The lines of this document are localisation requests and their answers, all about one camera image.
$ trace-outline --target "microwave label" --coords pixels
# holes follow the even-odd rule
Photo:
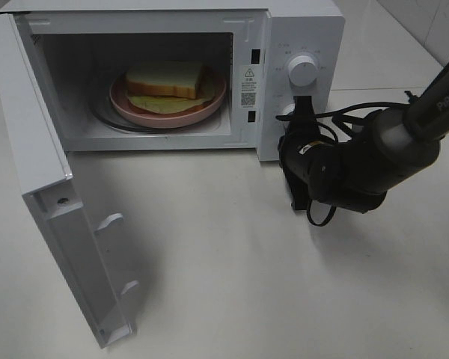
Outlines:
[[[243,65],[239,68],[241,108],[256,109],[261,80],[260,65]]]

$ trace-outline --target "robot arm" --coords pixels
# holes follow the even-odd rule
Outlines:
[[[314,114],[310,96],[295,103],[292,114],[278,116],[289,121],[278,147],[280,164],[293,209],[307,210],[310,222],[323,226],[336,207],[361,213],[377,208],[390,188],[438,158],[439,142],[449,133],[449,70],[410,105],[389,104],[364,119],[335,114],[332,122],[351,137],[347,142],[338,142],[332,130],[333,138],[321,134],[320,128],[330,128],[317,122],[325,114]],[[321,224],[310,216],[313,200],[331,205]]]

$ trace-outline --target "microwave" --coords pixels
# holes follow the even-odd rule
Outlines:
[[[0,98],[23,199],[101,347],[135,330],[139,283],[100,243],[122,215],[92,224],[73,184],[76,151],[255,148],[278,159],[295,96],[324,111],[344,18],[331,0],[12,0],[0,10]],[[142,61],[200,61],[224,99],[202,121],[137,126],[110,84]]]

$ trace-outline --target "black cable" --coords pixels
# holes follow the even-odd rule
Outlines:
[[[313,216],[311,215],[311,204],[313,203],[313,200],[308,201],[308,206],[306,208],[306,216],[308,217],[309,223],[313,224],[316,227],[324,227],[326,226],[330,220],[332,220],[333,216],[336,213],[336,206],[329,207],[329,212],[326,218],[321,223],[316,223],[313,219]]]
[[[307,114],[304,115],[304,118],[324,118],[324,117],[332,117],[336,114],[345,114],[347,112],[351,112],[354,110],[359,110],[361,108],[374,108],[374,107],[387,107],[387,108],[400,108],[406,109],[409,107],[407,103],[399,103],[399,102],[363,102],[357,105],[352,105],[349,107],[342,108],[341,110],[331,111],[331,112],[323,112],[321,114]],[[280,121],[287,122],[290,120],[290,116],[286,114],[281,114],[276,116],[276,118]]]
[[[440,79],[442,79],[449,72],[449,62],[444,66],[440,73],[432,80],[427,89],[424,90],[423,94],[425,94],[432,86],[434,86]]]

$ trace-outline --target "microwave door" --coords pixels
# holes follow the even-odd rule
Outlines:
[[[0,15],[0,98],[16,172],[30,213],[104,347],[132,332],[120,301],[133,284],[116,288],[97,242],[117,235],[120,215],[95,225],[88,220],[53,126],[52,104],[43,98],[25,51],[23,41],[34,39],[26,26],[9,14]]]

